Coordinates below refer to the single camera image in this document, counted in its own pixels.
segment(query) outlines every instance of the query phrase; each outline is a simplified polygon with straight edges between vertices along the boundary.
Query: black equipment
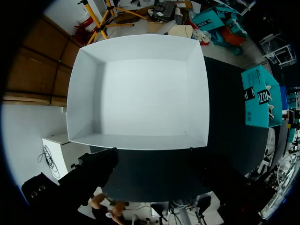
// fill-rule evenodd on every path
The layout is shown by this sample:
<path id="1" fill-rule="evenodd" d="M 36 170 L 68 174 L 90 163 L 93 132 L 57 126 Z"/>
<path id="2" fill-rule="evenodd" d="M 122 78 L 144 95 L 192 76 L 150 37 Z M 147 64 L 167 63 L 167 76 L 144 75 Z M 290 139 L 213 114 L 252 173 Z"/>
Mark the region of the black equipment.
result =
<path id="1" fill-rule="evenodd" d="M 263 222 L 259 211 L 271 199 L 274 190 L 263 182 L 251 182 L 224 162 L 223 158 L 206 156 L 199 160 L 197 153 L 193 148 L 187 150 L 187 154 L 191 154 L 191 165 L 199 174 L 199 179 L 209 186 L 221 201 L 218 212 L 225 223 L 257 225 Z M 24 196 L 37 215 L 45 210 L 56 209 L 55 214 L 60 214 L 68 221 L 78 222 L 78 218 L 82 219 L 83 215 L 77 209 L 86 204 L 97 187 L 104 187 L 107 183 L 118 164 L 118 151 L 112 148 L 95 154 L 86 153 L 79 158 L 79 163 L 74 170 L 59 180 L 59 186 L 43 174 L 22 185 Z M 198 218 L 204 220 L 203 212 L 209 205 L 210 198 L 198 202 Z"/>

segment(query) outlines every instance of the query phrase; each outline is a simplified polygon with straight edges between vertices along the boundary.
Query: wooden cabinet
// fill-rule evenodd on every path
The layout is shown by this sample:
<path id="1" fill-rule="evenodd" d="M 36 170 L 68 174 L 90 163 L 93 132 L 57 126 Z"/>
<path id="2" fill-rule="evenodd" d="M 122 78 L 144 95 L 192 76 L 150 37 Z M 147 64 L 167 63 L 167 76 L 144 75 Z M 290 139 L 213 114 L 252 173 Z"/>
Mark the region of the wooden cabinet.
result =
<path id="1" fill-rule="evenodd" d="M 80 44 L 46 17 L 22 42 L 11 67 L 4 103 L 66 106 Z"/>

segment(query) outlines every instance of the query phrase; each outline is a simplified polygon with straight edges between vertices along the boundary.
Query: dark table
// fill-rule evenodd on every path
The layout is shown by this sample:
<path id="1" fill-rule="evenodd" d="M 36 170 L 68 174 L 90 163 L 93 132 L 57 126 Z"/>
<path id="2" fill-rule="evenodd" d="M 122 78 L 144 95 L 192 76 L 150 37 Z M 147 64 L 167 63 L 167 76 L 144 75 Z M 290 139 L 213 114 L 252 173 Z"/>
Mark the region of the dark table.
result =
<path id="1" fill-rule="evenodd" d="M 210 97 L 207 147 L 197 157 L 220 154 L 242 174 L 263 158 L 268 129 L 245 123 L 240 73 L 243 69 L 204 57 Z M 119 163 L 103 192 L 110 198 L 131 202 L 162 202 L 210 191 L 191 167 L 189 150 L 119 150 Z"/>

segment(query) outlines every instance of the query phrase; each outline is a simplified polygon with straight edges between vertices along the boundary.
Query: yellow tripod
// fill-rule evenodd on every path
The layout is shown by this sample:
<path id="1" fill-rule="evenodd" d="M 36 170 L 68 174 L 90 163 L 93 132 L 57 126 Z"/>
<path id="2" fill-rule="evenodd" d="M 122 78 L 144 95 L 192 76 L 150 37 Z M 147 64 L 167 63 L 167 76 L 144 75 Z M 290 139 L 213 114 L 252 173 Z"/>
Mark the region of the yellow tripod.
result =
<path id="1" fill-rule="evenodd" d="M 90 7 L 90 5 L 88 3 L 88 0 L 82 0 L 78 4 L 81 4 L 81 3 L 84 4 L 84 6 L 88 10 L 90 16 L 92 17 L 93 21 L 95 22 L 95 24 L 98 27 L 97 30 L 93 33 L 93 35 L 90 37 L 90 40 L 88 41 L 87 45 L 89 45 L 92 41 L 94 43 L 97 40 L 97 36 L 98 36 L 99 32 L 101 33 L 101 35 L 103 36 L 104 39 L 108 39 L 107 35 L 103 31 L 104 28 L 107 28 L 107 27 L 121 27 L 121 26 L 134 26 L 134 24 L 132 24 L 132 23 L 105 25 L 106 18 L 107 18 L 107 16 L 108 16 L 109 13 L 111 13 L 112 16 L 115 16 L 115 13 L 114 13 L 113 9 L 120 10 L 120 11 L 123 11 L 123 12 L 126 12 L 126 13 L 131 13 L 131 14 L 136 15 L 136 16 L 144 19 L 144 20 L 147 20 L 147 18 L 145 16 L 138 15 L 137 13 L 128 11 L 126 9 L 117 8 L 115 6 L 112 6 L 111 3 L 110 3 L 110 1 L 106 0 L 106 3 L 107 3 L 108 7 L 106 9 L 106 12 L 105 12 L 105 14 L 104 14 L 101 22 L 99 23 L 97 17 L 95 16 L 93 10 L 91 9 L 91 7 Z"/>

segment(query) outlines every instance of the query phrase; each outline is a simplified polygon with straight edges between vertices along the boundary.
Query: white tray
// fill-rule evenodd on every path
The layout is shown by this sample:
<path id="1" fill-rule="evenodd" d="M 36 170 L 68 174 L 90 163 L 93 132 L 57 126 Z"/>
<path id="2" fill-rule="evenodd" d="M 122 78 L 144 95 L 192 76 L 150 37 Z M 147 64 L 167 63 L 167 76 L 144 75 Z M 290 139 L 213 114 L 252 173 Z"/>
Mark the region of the white tray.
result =
<path id="1" fill-rule="evenodd" d="M 79 50 L 67 98 L 69 140 L 129 150 L 207 145 L 209 93 L 199 41 L 135 35 Z"/>

